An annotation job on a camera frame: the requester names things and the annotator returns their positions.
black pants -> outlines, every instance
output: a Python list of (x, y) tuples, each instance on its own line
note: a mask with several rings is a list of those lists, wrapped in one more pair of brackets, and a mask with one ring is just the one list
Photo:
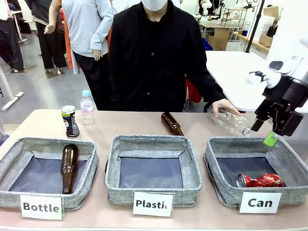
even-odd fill
[(109, 81), (109, 57), (105, 54), (99, 61), (74, 52), (77, 63), (85, 74), (97, 110), (113, 111), (112, 91)]
[(18, 71), (24, 69), (23, 57), (21, 55), (20, 46), (18, 43), (18, 38), (15, 30), (15, 25), (12, 18), (8, 20), (0, 20), (0, 30), (7, 33), (8, 43), (10, 45), (10, 55), (5, 62), (12, 68)]
[(51, 34), (44, 34), (45, 25), (36, 23), (38, 29), (38, 40), (40, 50), (42, 52), (43, 63), (45, 69), (53, 69), (53, 62), (57, 68), (65, 67), (66, 61), (64, 58), (61, 37), (56, 26), (56, 29)]

brown glass bottle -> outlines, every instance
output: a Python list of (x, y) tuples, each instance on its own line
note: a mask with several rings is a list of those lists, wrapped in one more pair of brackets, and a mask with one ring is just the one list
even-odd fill
[(165, 112), (162, 114), (162, 121), (168, 127), (170, 132), (176, 136), (184, 136), (180, 124), (176, 121), (176, 119), (169, 112)]
[(77, 174), (79, 149), (76, 145), (69, 144), (63, 148), (61, 175), (63, 178), (63, 194), (71, 194), (75, 176)]

can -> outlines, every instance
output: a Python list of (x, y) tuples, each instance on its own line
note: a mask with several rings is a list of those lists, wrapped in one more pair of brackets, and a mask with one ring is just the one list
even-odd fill
[(75, 122), (75, 112), (75, 107), (71, 105), (61, 108), (62, 118), (66, 127), (66, 136), (69, 138), (75, 138), (80, 133), (78, 125)]
[(239, 174), (236, 181), (239, 188), (254, 188), (254, 187), (283, 187), (283, 181), (277, 174), (265, 173), (262, 177), (256, 179)]

white paper sign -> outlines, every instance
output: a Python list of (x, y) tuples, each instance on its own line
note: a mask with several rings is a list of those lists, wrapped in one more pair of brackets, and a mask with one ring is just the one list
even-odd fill
[(135, 192), (133, 214), (170, 217), (173, 195)]
[(62, 220), (61, 197), (20, 195), (20, 206), (25, 218)]
[(244, 192), (240, 213), (277, 213), (281, 192)]

white face mask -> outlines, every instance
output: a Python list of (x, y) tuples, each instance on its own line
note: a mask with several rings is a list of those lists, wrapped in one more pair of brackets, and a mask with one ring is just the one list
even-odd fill
[(141, 0), (144, 7), (150, 11), (158, 11), (163, 8), (168, 0)]

